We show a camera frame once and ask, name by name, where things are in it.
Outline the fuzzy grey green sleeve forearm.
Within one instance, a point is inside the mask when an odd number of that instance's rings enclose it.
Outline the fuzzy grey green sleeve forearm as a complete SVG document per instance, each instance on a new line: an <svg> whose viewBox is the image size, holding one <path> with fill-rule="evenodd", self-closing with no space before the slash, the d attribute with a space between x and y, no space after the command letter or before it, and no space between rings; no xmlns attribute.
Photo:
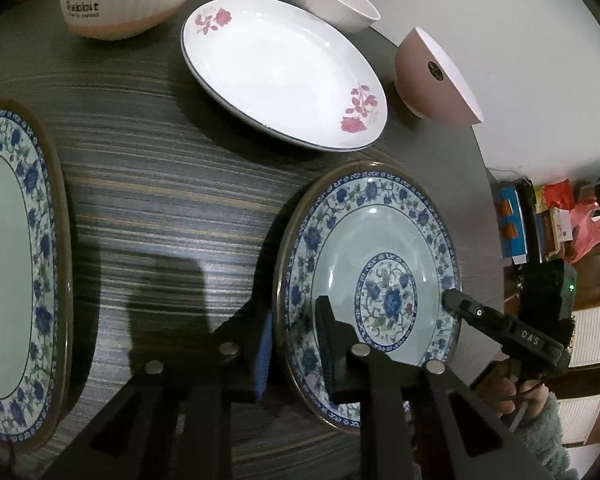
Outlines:
<svg viewBox="0 0 600 480"><path fill-rule="evenodd" d="M562 423L556 396L546 387L536 390L528 397L527 411L515 434L553 479L579 478L562 445Z"/></svg>

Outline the right hand holding gripper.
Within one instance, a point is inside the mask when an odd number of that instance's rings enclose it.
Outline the right hand holding gripper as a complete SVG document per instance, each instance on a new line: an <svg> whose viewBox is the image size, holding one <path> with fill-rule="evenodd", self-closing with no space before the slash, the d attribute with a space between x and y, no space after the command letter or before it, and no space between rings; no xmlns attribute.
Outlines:
<svg viewBox="0 0 600 480"><path fill-rule="evenodd" d="M498 415L510 415L521 401L528 403L525 420L535 419L545 408L550 392L540 380L531 379L519 385L509 377L507 361L493 362L486 375L477 380L474 391Z"/></svg>

